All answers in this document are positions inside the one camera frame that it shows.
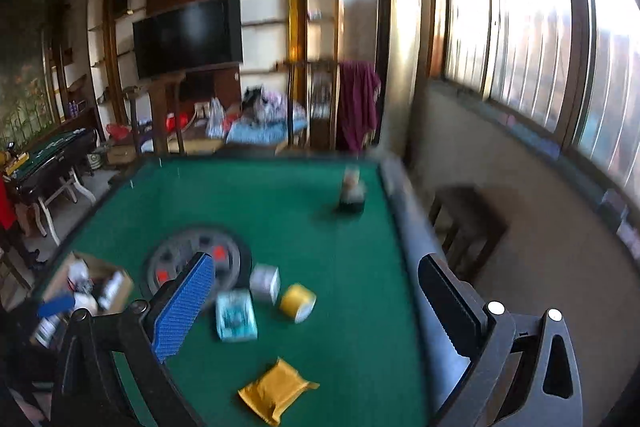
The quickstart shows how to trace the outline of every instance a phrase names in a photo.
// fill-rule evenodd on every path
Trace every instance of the yellow tape roll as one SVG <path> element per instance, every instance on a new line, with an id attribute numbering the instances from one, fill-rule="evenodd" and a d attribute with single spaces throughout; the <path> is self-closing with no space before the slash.
<path id="1" fill-rule="evenodd" d="M 298 324 L 311 314 L 315 304 L 315 294 L 302 284 L 292 284 L 282 296 L 280 309 Z"/>

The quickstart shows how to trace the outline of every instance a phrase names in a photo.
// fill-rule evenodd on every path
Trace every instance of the red jacket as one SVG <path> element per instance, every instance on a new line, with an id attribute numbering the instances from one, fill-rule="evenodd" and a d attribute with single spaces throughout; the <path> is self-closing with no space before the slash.
<path id="1" fill-rule="evenodd" d="M 14 206 L 6 195 L 4 182 L 0 182 L 0 225 L 2 225 L 5 230 L 9 230 L 16 219 Z"/>

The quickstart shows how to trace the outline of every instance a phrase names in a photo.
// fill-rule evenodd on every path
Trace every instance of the plastic bag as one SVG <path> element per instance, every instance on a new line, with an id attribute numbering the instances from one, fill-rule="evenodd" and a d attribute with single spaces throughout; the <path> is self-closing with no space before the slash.
<path id="1" fill-rule="evenodd" d="M 212 98 L 209 110 L 209 121 L 207 121 L 207 137 L 210 139 L 224 138 L 226 135 L 224 121 L 225 109 L 222 107 L 220 100 Z"/>

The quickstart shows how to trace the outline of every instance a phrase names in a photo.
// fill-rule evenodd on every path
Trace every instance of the blue gripper pad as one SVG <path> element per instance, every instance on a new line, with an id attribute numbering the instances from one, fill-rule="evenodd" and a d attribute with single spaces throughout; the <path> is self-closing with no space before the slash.
<path id="1" fill-rule="evenodd" d="M 160 363 L 180 349 L 211 291 L 213 270 L 211 256 L 204 254 L 184 279 L 175 280 L 178 287 L 153 322 L 151 347 Z"/>

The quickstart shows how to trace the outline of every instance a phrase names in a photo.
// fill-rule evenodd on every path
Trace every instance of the white table leg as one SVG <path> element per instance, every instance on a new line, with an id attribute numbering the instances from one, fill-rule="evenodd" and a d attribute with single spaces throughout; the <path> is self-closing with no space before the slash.
<path id="1" fill-rule="evenodd" d="M 36 217 L 36 226 L 38 227 L 38 230 L 40 230 L 42 237 L 47 237 L 47 230 L 45 230 L 42 225 L 42 221 L 40 220 L 40 206 L 37 203 L 31 203 L 31 208 L 33 209 L 33 213 Z"/>
<path id="2" fill-rule="evenodd" d="M 69 198 L 71 199 L 71 201 L 73 201 L 74 203 L 78 203 L 78 198 L 76 198 L 76 193 L 74 192 L 74 190 L 67 184 L 67 182 L 65 181 L 65 179 L 60 176 L 59 178 L 60 183 L 62 183 L 62 186 L 65 187 L 65 192 L 68 194 Z"/>
<path id="3" fill-rule="evenodd" d="M 38 203 L 40 203 L 40 207 L 44 212 L 44 217 L 47 218 L 47 224 L 49 225 L 49 232 L 51 232 L 51 237 L 53 237 L 53 240 L 56 242 L 56 245 L 60 245 L 60 239 L 58 238 L 56 229 L 53 227 L 53 219 L 51 218 L 51 212 L 49 212 L 47 205 L 44 204 L 44 200 L 42 199 L 42 197 L 38 198 Z"/>
<path id="4" fill-rule="evenodd" d="M 94 194 L 88 188 L 82 186 L 82 184 L 80 183 L 80 180 L 78 179 L 78 175 L 76 174 L 76 170 L 71 169 L 69 171 L 69 175 L 72 177 L 74 181 L 74 187 L 76 188 L 76 190 L 80 192 L 80 194 L 82 194 L 89 201 L 91 201 L 92 204 L 95 204 Z"/>

